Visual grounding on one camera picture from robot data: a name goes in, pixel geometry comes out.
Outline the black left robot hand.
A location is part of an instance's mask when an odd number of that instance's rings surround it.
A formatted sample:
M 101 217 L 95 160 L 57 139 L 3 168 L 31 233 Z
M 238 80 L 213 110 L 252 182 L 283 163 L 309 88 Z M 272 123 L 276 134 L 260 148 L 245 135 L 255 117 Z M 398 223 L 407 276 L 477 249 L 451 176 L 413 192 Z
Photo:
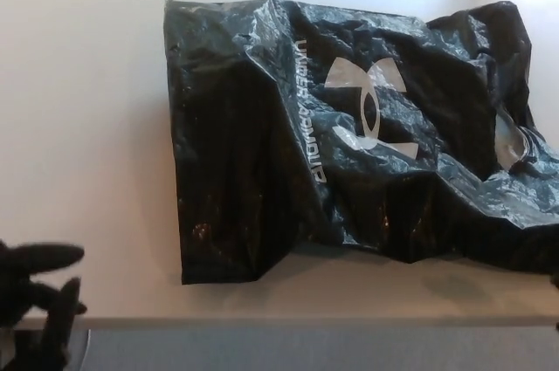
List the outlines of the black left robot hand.
M 87 312 L 79 299 L 81 279 L 70 278 L 56 288 L 32 277 L 75 265 L 84 256 L 76 244 L 1 243 L 1 328 L 14 328 L 33 307 L 47 313 L 39 342 L 16 352 L 3 370 L 62 370 L 68 365 L 75 318 Z

